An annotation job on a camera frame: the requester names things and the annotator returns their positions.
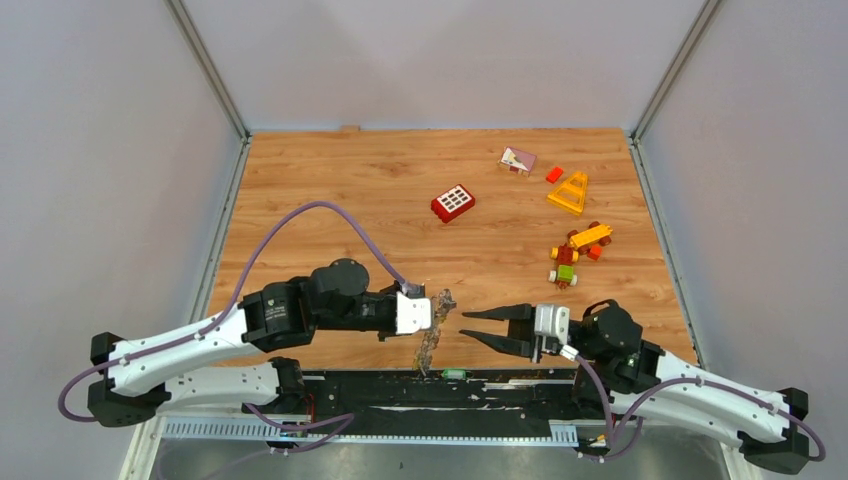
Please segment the large grey toothed keyring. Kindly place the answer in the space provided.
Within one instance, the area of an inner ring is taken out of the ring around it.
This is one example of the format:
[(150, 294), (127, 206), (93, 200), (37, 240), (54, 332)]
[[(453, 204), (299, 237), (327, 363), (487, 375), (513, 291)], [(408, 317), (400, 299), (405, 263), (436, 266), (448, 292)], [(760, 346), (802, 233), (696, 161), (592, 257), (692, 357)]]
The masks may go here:
[(426, 377), (433, 363), (434, 352), (438, 347), (443, 323), (450, 312), (456, 308), (456, 301), (450, 289), (443, 289), (431, 298), (433, 306), (433, 325), (424, 333), (413, 357), (412, 368)]

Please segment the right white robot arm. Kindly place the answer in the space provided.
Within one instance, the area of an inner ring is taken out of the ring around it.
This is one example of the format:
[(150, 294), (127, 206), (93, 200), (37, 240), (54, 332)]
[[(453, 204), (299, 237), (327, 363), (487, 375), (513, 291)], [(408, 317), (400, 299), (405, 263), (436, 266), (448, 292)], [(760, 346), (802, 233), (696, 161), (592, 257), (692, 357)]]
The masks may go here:
[(804, 391), (746, 387), (688, 363), (644, 339), (642, 326), (613, 299), (590, 305), (578, 319), (565, 306), (542, 303), (474, 315), (507, 323), (504, 335), (463, 332), (498, 353), (576, 362), (572, 406), (584, 417), (601, 415), (608, 445), (627, 421), (640, 418), (698, 431), (778, 472), (822, 458), (822, 444), (802, 427)]

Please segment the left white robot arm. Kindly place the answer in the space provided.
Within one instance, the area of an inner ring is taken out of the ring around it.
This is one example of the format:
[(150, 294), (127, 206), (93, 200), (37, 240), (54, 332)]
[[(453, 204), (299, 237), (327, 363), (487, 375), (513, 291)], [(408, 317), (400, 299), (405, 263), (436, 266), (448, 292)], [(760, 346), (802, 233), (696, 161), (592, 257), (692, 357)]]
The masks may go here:
[(195, 324), (141, 339), (98, 334), (90, 360), (101, 378), (88, 388), (87, 408), (104, 427), (130, 426), (176, 399), (167, 381), (213, 363), (308, 345), (319, 330), (373, 331), (385, 339), (422, 327), (419, 287), (396, 281), (372, 292), (369, 283), (364, 265), (341, 258), (270, 283)]

